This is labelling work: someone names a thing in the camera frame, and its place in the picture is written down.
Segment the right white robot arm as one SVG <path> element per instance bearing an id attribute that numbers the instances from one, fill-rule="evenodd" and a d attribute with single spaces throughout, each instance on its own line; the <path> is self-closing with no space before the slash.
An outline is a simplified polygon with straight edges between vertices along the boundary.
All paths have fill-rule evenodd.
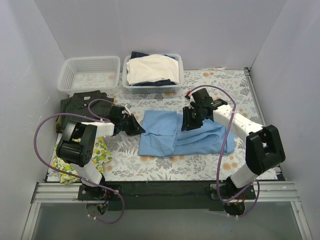
<path id="1" fill-rule="evenodd" d="M 285 161 L 285 151 L 279 130 L 274 125 L 264 126 L 236 112 L 236 104 L 214 100 L 206 85 L 187 92 L 189 104 L 183 108 L 182 131 L 199 129 L 204 120 L 211 120 L 226 127 L 226 133 L 234 133 L 245 143 L 245 163 L 226 179 L 224 185 L 216 179 L 215 193 L 227 203 L 239 198 L 245 190 L 257 182 L 266 171 Z"/>

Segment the left white plastic basket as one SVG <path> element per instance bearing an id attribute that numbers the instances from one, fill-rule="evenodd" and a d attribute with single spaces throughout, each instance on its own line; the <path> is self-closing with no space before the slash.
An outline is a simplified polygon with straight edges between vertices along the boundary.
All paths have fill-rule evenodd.
<path id="1" fill-rule="evenodd" d="M 118 56 L 69 58 L 61 68 L 57 89 L 70 96 L 92 91 L 112 93 L 119 84 L 120 67 Z"/>

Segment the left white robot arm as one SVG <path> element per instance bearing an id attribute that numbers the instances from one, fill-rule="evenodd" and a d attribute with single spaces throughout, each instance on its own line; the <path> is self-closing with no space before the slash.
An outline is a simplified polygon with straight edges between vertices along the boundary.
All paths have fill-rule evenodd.
<path id="1" fill-rule="evenodd" d="M 113 137 L 121 131 L 128 136 L 146 132 L 125 106 L 112 106 L 107 118 L 109 122 L 69 121 L 56 149 L 57 157 L 73 167 L 80 176 L 83 191 L 91 200 L 102 200 L 107 195 L 106 187 L 103 185 L 103 174 L 97 170 L 93 162 L 96 139 Z"/>

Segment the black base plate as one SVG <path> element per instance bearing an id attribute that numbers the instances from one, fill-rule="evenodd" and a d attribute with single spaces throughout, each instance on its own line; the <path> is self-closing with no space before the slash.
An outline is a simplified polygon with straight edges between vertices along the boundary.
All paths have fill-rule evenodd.
<path id="1" fill-rule="evenodd" d="M 115 190 L 124 199 L 125 210 L 204 209 L 222 211 L 223 203 L 215 194 L 215 181 L 105 181 L 102 185 Z M 78 201 L 108 201 L 109 211 L 122 209 L 120 197 L 100 187 L 81 184 Z"/>

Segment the right white plastic basket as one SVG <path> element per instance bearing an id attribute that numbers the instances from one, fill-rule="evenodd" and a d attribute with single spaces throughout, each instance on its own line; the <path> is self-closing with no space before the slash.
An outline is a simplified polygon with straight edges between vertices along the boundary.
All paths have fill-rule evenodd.
<path id="1" fill-rule="evenodd" d="M 169 57 L 174 58 L 178 62 L 179 68 L 179 84 L 176 85 L 163 85 L 163 86 L 133 86 L 129 85 L 127 81 L 127 62 L 131 56 L 125 57 L 122 68 L 122 87 L 124 90 L 131 94 L 164 94 L 176 93 L 184 85 L 184 67 L 183 61 L 179 54 L 167 53 Z"/>

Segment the dark striped folded shirt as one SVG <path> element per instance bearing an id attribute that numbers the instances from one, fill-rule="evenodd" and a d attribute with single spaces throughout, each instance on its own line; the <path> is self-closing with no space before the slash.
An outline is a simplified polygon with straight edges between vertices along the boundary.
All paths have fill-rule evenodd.
<path id="1" fill-rule="evenodd" d="M 105 99 L 110 102 L 114 102 L 114 98 L 109 98 L 105 92 L 100 92 L 99 90 L 74 93 L 72 97 L 68 97 L 60 101 L 60 112 L 95 118 L 95 116 L 93 116 L 88 110 L 88 105 L 96 99 Z M 107 118 L 112 108 L 112 104 L 110 102 L 95 101 L 90 105 L 90 110 L 100 117 Z M 76 116 L 65 115 L 65 117 L 67 123 L 69 121 L 92 122 Z"/>

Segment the lemon print folded shirt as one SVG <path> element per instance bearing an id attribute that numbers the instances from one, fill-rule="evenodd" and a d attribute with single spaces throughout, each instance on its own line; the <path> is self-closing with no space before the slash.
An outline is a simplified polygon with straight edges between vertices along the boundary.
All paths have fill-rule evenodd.
<path id="1" fill-rule="evenodd" d="M 54 151 L 51 157 L 51 166 L 59 169 L 64 172 L 68 172 L 74 175 L 78 175 L 77 171 L 74 167 L 72 167 L 70 164 L 65 163 L 61 158 L 57 157 L 56 149 L 58 146 L 58 143 L 62 137 L 62 134 L 59 133 L 57 136 L 57 140 L 54 146 Z M 102 137 L 97 138 L 94 142 L 94 148 L 92 153 L 92 162 L 96 169 L 104 175 L 104 164 L 109 163 L 113 160 L 113 157 L 111 156 L 110 151 L 108 150 L 107 144 L 105 143 L 104 139 Z M 79 183 L 80 179 L 65 173 L 57 172 L 54 170 L 49 169 L 49 177 L 53 176 L 54 174 L 57 174 L 59 178 L 60 184 L 73 184 L 73 183 Z"/>

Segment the white plastic basket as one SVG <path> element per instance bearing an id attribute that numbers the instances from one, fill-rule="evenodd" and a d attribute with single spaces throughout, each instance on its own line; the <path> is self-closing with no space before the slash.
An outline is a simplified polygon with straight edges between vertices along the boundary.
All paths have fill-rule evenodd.
<path id="1" fill-rule="evenodd" d="M 183 61 L 179 54 L 167 53 L 169 57 L 174 58 L 178 62 L 179 68 L 179 84 L 176 85 L 163 85 L 163 86 L 133 86 L 129 85 L 127 81 L 127 62 L 131 56 L 125 57 L 122 68 L 122 87 L 124 90 L 131 94 L 164 94 L 176 93 L 184 85 L 184 67 Z"/>
<path id="2" fill-rule="evenodd" d="M 70 96 L 92 91 L 112 93 L 119 84 L 120 67 L 118 56 L 69 58 L 61 68 L 57 89 Z"/>

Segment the light blue long sleeve shirt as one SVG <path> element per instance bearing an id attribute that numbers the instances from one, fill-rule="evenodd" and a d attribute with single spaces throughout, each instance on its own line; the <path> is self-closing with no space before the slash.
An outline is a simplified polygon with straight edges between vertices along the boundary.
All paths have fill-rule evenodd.
<path id="1" fill-rule="evenodd" d="M 172 157 L 218 154 L 227 128 L 209 119 L 198 129 L 182 131 L 183 115 L 175 111 L 147 110 L 140 136 L 139 156 Z"/>

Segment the floral table mat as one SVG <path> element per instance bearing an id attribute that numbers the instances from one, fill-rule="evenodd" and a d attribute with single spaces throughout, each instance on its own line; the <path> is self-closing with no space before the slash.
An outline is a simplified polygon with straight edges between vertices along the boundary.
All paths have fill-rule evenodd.
<path id="1" fill-rule="evenodd" d="M 184 72 L 184 84 L 173 93 L 131 94 L 119 84 L 110 94 L 119 105 L 131 105 L 132 113 L 141 122 L 146 110 L 182 112 L 187 104 L 186 92 L 200 85 L 209 85 L 213 99 L 236 103 L 236 110 L 256 123 L 262 123 L 256 109 L 250 83 L 244 70 L 191 70 Z M 172 157 L 139 156 L 139 136 L 120 133 L 104 139 L 112 161 L 103 165 L 107 181 L 198 181 L 226 179 L 245 163 L 245 143 L 233 138 L 234 151 L 219 158 L 218 154 L 192 154 Z"/>

